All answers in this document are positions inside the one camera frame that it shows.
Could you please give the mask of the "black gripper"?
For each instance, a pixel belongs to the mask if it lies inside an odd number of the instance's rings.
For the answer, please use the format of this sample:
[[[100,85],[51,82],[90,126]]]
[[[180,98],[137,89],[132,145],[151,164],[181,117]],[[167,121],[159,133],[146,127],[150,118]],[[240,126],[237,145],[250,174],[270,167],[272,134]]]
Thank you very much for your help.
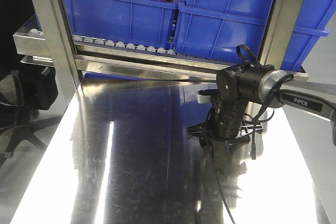
[[[198,95],[198,103],[211,103],[206,121],[187,128],[188,138],[198,138],[202,147],[211,146],[214,141],[224,142],[231,151],[249,143],[254,133],[262,133],[260,123],[253,125],[244,120],[248,101],[238,99],[225,102],[220,95]]]

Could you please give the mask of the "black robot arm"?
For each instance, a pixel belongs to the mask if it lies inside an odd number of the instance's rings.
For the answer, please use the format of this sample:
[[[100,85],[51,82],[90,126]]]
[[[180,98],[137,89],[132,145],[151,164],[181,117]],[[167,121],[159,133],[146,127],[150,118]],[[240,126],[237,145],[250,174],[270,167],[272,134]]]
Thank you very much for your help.
[[[206,121],[187,129],[202,146],[212,141],[226,142],[232,148],[251,141],[260,132],[259,118],[267,108],[289,105],[335,122],[335,86],[298,81],[285,70],[272,65],[245,63],[220,70],[217,89],[201,90],[199,103],[211,103]]]

